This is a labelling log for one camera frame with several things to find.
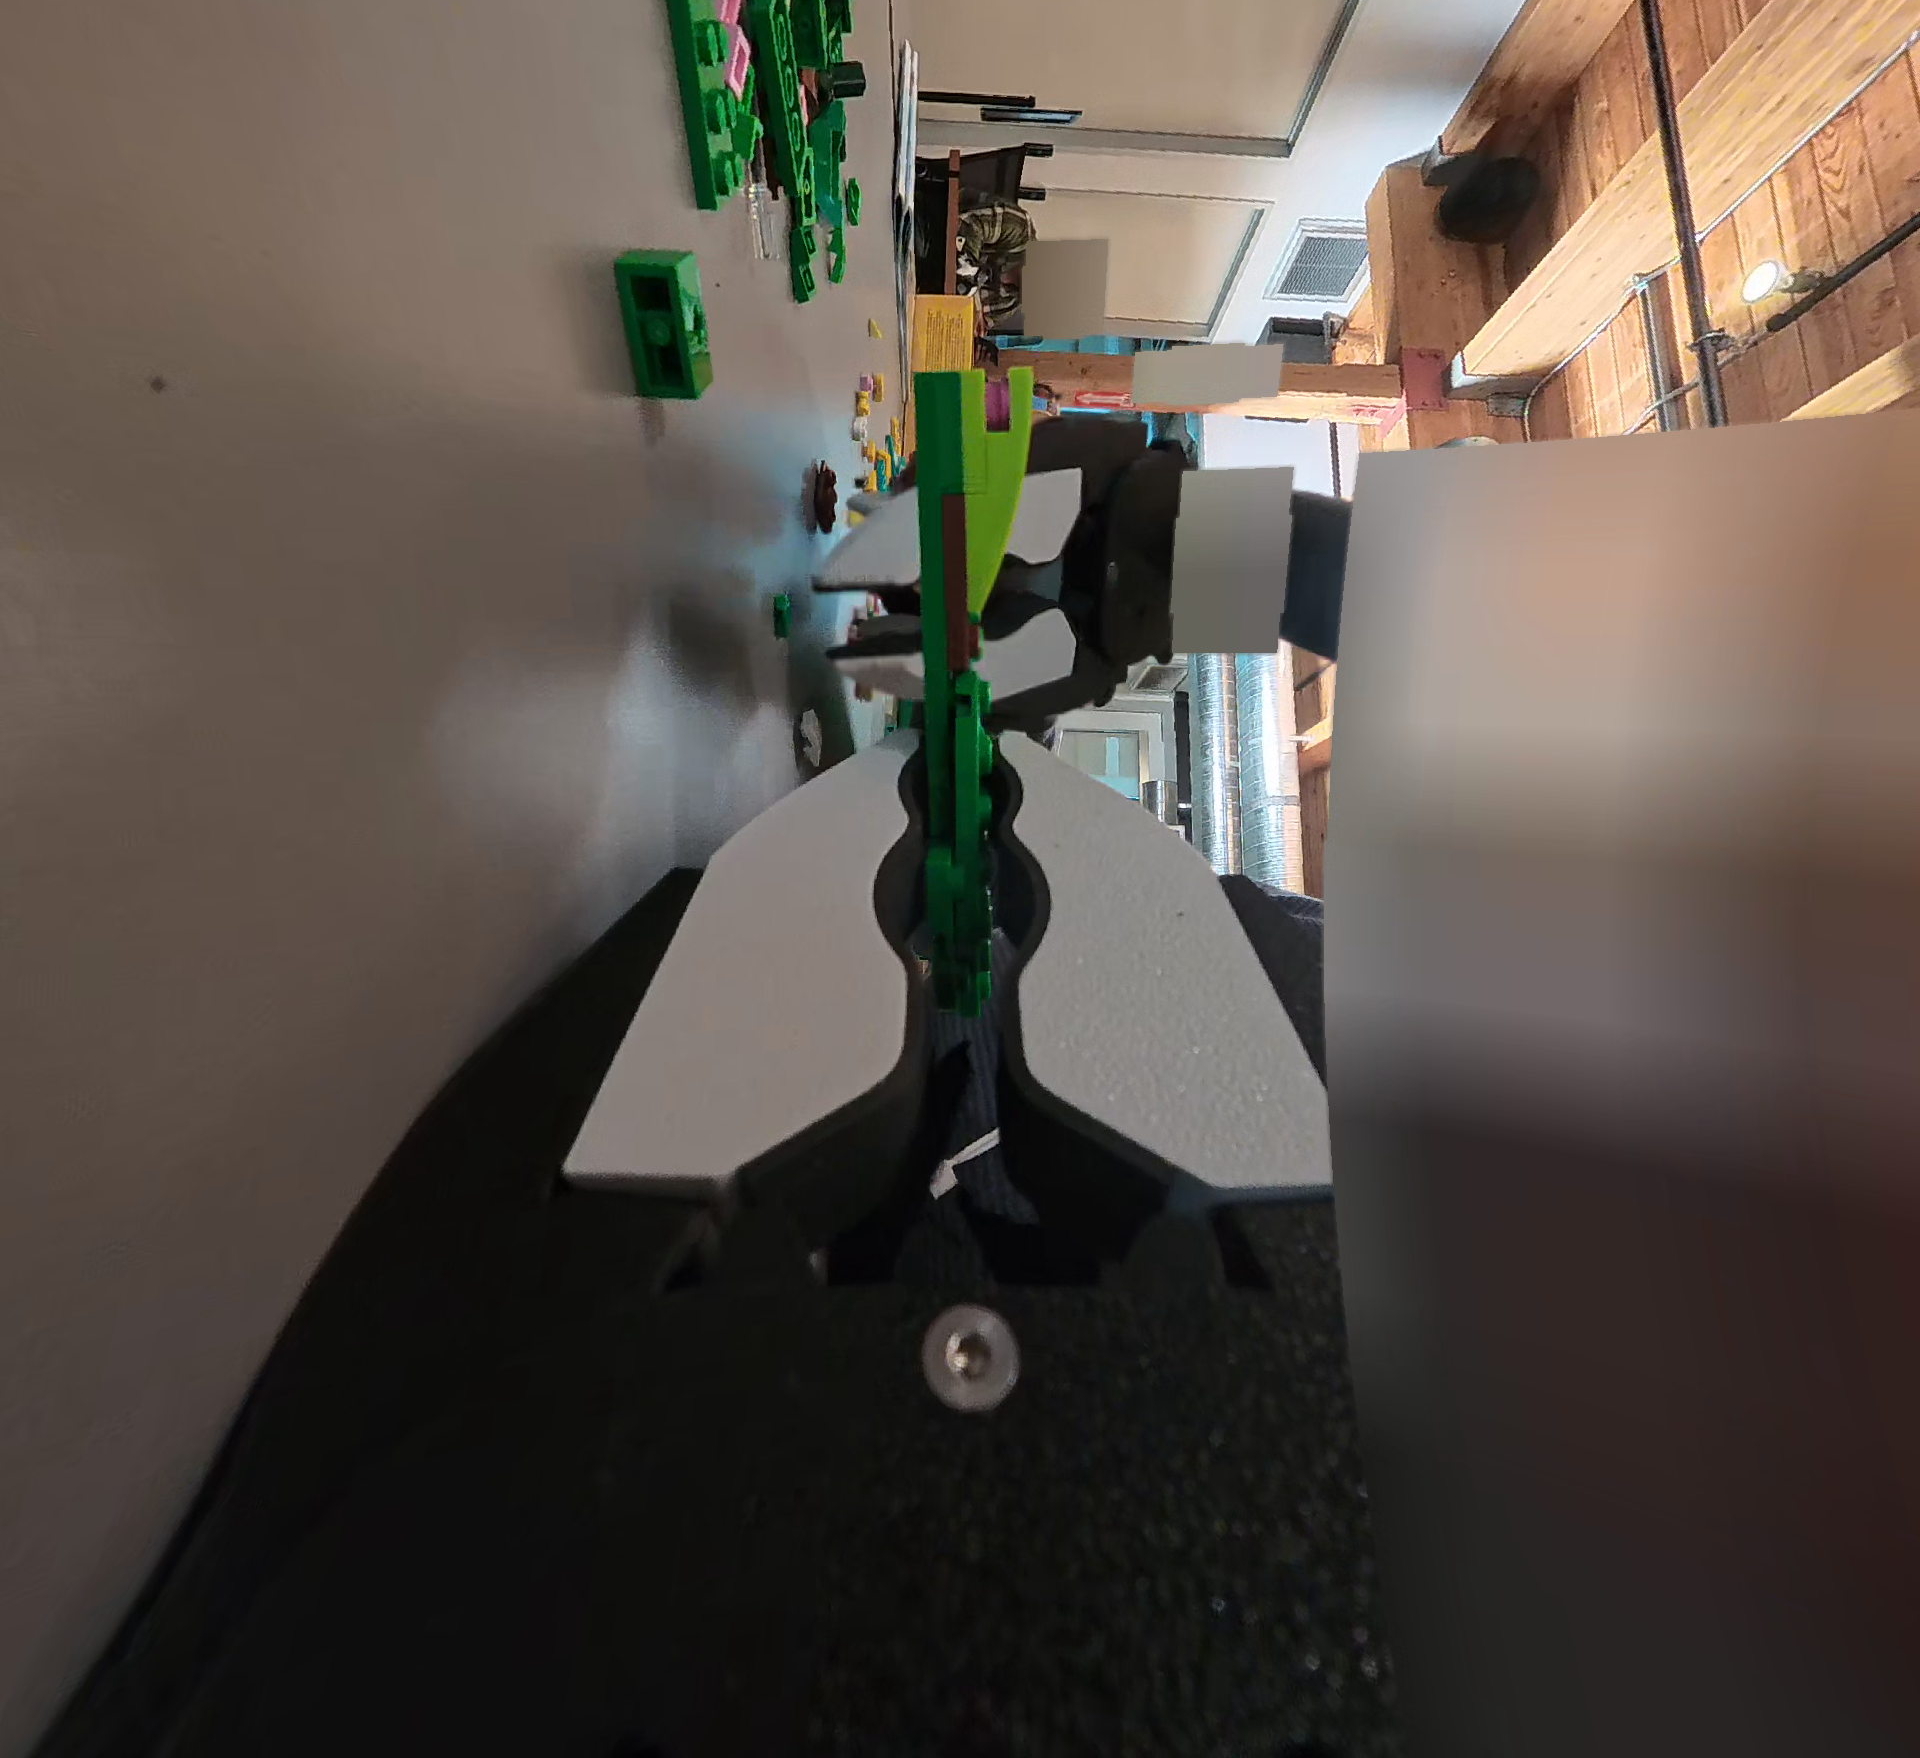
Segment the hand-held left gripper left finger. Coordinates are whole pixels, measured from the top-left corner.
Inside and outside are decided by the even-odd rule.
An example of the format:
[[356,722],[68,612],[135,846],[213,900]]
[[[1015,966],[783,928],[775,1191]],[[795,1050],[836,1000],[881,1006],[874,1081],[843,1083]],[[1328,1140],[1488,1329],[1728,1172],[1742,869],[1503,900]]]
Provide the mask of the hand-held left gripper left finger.
[[932,992],[911,734],[757,813],[707,861],[562,1165],[579,1190],[772,1212],[809,1250],[873,1217],[920,1128]]

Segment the green holed lego brick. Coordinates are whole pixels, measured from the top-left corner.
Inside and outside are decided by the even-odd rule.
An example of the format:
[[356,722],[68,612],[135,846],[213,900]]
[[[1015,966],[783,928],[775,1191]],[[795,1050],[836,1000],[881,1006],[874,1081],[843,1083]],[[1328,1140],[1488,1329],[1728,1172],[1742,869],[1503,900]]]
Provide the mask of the green holed lego brick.
[[694,253],[633,250],[611,260],[635,395],[700,402],[712,383],[707,305]]

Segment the white vent grille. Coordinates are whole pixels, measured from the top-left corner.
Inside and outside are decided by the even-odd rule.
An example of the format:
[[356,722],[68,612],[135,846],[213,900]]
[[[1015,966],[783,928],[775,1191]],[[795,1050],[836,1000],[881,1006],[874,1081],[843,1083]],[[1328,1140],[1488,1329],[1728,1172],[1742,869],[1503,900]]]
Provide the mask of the white vent grille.
[[1368,282],[1365,226],[1343,220],[1302,220],[1282,246],[1262,299],[1270,305],[1308,305],[1347,311]]

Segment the small colourful lego pieces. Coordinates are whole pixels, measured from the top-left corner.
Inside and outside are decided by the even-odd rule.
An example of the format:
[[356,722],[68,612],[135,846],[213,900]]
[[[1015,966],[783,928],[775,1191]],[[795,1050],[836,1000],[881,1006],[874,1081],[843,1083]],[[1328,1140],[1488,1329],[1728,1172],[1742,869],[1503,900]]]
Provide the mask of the small colourful lego pieces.
[[847,510],[860,518],[883,498],[909,487],[908,439],[901,418],[888,409],[900,388],[881,374],[860,375],[850,399],[850,449],[854,472]]

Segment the grey metal ceiling pipe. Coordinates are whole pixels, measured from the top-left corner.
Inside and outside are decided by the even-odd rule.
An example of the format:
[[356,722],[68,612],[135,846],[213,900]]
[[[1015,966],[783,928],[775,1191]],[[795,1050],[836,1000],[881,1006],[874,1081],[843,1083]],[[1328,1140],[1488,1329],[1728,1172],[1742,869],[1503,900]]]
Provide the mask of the grey metal ceiling pipe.
[[1691,183],[1684,154],[1684,138],[1678,119],[1678,96],[1671,81],[1671,62],[1667,52],[1667,31],[1661,0],[1635,0],[1642,25],[1642,38],[1651,83],[1656,135],[1661,150],[1667,209],[1675,239],[1675,262],[1682,280],[1685,316],[1689,327],[1689,351],[1693,360],[1693,388],[1699,402],[1701,424],[1706,427],[1724,427],[1728,420],[1726,395],[1719,367],[1722,333],[1716,330],[1707,308],[1706,280],[1697,249],[1696,217],[1691,208]]

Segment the cluster of green lego parts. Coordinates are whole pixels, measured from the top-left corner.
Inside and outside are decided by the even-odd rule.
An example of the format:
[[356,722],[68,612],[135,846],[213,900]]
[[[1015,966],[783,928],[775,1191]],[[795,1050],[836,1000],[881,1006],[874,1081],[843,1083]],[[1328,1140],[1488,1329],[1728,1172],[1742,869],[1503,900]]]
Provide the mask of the cluster of green lego parts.
[[864,91],[853,0],[662,0],[691,202],[743,203],[810,302],[847,270],[860,215],[848,108]]

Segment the green lego plate assembly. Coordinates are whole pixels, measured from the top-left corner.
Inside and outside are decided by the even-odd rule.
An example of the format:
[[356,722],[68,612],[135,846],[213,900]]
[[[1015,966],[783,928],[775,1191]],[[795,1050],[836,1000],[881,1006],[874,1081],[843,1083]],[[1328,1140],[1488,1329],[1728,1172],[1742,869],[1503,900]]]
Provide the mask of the green lego plate assembly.
[[1032,374],[920,374],[915,528],[926,778],[923,922],[942,1010],[990,995],[992,871],[987,681],[979,619],[1006,558],[1032,427]]

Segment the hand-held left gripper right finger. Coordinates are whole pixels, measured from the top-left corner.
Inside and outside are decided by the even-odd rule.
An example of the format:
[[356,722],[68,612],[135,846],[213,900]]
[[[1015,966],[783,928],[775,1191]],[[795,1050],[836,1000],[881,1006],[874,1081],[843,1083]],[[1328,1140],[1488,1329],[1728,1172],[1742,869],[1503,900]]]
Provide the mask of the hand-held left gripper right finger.
[[1000,1147],[1039,1217],[1128,1250],[1163,1213],[1328,1198],[1323,1077],[1212,865],[1030,738],[995,770],[1027,907]]

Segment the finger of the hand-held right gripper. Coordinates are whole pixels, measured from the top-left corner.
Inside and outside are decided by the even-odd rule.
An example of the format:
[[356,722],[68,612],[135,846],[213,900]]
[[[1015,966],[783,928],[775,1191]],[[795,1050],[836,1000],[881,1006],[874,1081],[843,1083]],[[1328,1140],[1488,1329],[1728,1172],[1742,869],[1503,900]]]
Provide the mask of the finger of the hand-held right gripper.
[[[981,722],[993,736],[1043,736],[1061,714],[1088,702],[1088,649],[1059,605],[987,605],[971,671],[987,692]],[[840,643],[840,673],[856,690],[923,700],[921,614],[854,619]]]

